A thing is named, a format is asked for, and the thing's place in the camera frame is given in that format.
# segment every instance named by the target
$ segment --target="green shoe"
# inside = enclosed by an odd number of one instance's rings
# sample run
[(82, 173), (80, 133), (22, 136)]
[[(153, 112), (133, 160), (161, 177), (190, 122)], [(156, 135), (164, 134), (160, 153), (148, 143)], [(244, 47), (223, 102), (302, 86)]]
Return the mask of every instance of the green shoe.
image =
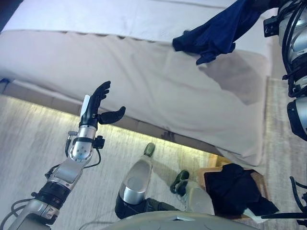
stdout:
[(154, 149), (155, 145), (153, 143), (149, 143), (144, 150), (144, 155), (152, 157)]
[(172, 193), (176, 194), (176, 185), (178, 183), (180, 183), (182, 180), (187, 180), (189, 178), (190, 174), (187, 170), (182, 170), (176, 177), (176, 179), (174, 180), (174, 182), (172, 183), (172, 185), (170, 186), (170, 190)]

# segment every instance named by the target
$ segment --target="mattress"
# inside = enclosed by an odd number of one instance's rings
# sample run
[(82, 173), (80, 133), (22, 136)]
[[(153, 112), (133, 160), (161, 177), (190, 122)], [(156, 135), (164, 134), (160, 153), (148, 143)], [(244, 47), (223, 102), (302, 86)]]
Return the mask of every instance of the mattress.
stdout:
[(102, 82), (103, 107), (210, 143), (232, 161), (262, 157), (271, 40), (263, 15), (235, 52), (196, 66), (171, 41), (233, 0), (24, 0), (0, 34), (0, 77), (80, 104)]
[(82, 100), (102, 82), (107, 110), (231, 151), (257, 165), (267, 59), (236, 51), (195, 66), (197, 57), (170, 44), (115, 35), (6, 31), (0, 35), (0, 76)]

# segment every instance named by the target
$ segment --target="black connector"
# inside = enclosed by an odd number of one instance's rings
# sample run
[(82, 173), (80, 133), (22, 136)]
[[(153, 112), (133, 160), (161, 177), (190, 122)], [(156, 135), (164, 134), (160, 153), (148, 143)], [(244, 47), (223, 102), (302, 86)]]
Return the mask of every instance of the black connector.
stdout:
[(273, 16), (263, 21), (264, 37), (271, 37), (279, 34), (278, 16)]
[(102, 149), (105, 145), (105, 139), (102, 136), (97, 136), (93, 141), (93, 148), (94, 149)]

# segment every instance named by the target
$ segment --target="robotic hand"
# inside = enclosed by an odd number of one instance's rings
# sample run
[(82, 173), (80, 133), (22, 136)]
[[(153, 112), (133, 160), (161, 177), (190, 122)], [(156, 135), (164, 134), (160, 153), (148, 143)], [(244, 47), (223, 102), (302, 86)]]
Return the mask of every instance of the robotic hand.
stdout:
[[(69, 193), (77, 184), (84, 168), (96, 166), (101, 161), (99, 149), (104, 146), (105, 140), (102, 136), (95, 138), (97, 124), (112, 124), (119, 121), (125, 114), (125, 107), (121, 107), (116, 112), (106, 112), (98, 114), (98, 108), (106, 94), (109, 93), (110, 81), (99, 86), (92, 96), (85, 96), (81, 109), (81, 121), (79, 131), (68, 134), (66, 144), (67, 159), (60, 165), (52, 167), (45, 174), (47, 182), (38, 193), (32, 193), (34, 199), (23, 207), (20, 215), (9, 227), (9, 230), (49, 230), (48, 225), (55, 222), (59, 215), (59, 210), (64, 204)], [(72, 143), (68, 153), (72, 136), (77, 136)], [(95, 148), (99, 155), (99, 162), (86, 166), (93, 155)], [(16, 210), (12, 210), (10, 215), (15, 215)], [(3, 229), (6, 219), (2, 222), (0, 229)]]

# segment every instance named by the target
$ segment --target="black cloth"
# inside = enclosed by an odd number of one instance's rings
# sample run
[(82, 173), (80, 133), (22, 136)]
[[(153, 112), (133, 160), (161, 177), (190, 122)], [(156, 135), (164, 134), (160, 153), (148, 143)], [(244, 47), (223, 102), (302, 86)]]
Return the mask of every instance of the black cloth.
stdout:
[(260, 216), (278, 211), (272, 202), (261, 196), (251, 172), (253, 170), (244, 170), (237, 164), (228, 164), (223, 166), (221, 172), (205, 174), (206, 189), (215, 213), (241, 215), (249, 208)]
[(215, 60), (220, 54), (231, 53), (235, 41), (258, 20), (261, 11), (252, 8), (254, 0), (237, 0), (204, 25), (173, 39), (176, 51), (200, 54), (197, 65)]

